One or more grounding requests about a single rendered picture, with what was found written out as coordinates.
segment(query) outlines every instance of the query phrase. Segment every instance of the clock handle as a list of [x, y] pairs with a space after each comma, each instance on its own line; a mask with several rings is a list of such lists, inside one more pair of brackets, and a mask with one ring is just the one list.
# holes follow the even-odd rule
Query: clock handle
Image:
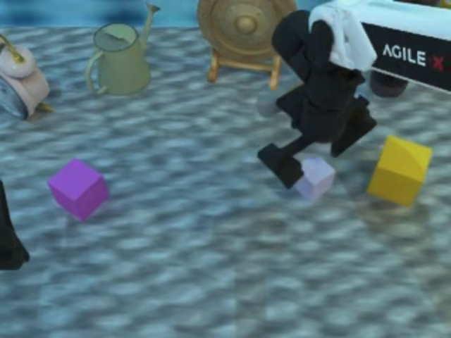
[[102, 95], [105, 94], [108, 88], [106, 86], [102, 86], [100, 88], [96, 88], [94, 86], [94, 81], [92, 80], [92, 68], [94, 67], [94, 64], [104, 56], [103, 51], [97, 51], [89, 61], [87, 62], [86, 71], [85, 71], [85, 79], [87, 86], [91, 92], [93, 92], [96, 95]]

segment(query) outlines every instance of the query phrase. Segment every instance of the round wooden disc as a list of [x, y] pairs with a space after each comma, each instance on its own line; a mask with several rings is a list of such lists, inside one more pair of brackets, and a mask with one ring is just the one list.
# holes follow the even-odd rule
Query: round wooden disc
[[199, 0], [197, 19], [220, 55], [262, 61], [275, 55], [271, 37], [276, 25], [295, 10], [295, 0]]

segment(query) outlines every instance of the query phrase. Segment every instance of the blue background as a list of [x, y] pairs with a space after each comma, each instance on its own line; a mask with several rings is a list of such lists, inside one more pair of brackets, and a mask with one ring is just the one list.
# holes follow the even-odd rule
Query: blue background
[[[311, 9], [325, 0], [297, 0]], [[196, 27], [197, 0], [152, 0], [161, 11], [154, 27]], [[0, 0], [1, 26], [98, 26], [142, 24], [144, 0]]]

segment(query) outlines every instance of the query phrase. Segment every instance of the gong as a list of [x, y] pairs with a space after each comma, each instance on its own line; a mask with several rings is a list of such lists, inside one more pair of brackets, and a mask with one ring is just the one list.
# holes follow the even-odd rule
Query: gong
[[271, 38], [277, 24], [296, 9], [295, 0], [199, 0], [199, 28], [212, 47], [208, 81], [216, 81], [220, 66], [262, 70], [271, 73], [275, 89], [281, 59]]

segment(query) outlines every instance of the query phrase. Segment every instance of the purple cube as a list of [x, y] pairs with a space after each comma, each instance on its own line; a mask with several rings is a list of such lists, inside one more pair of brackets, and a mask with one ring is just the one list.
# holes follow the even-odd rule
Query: purple cube
[[302, 161], [304, 177], [294, 188], [306, 199], [315, 200], [327, 192], [335, 179], [333, 169], [322, 158], [306, 158]]
[[76, 158], [47, 184], [55, 201], [80, 220], [88, 219], [109, 195], [103, 176]]

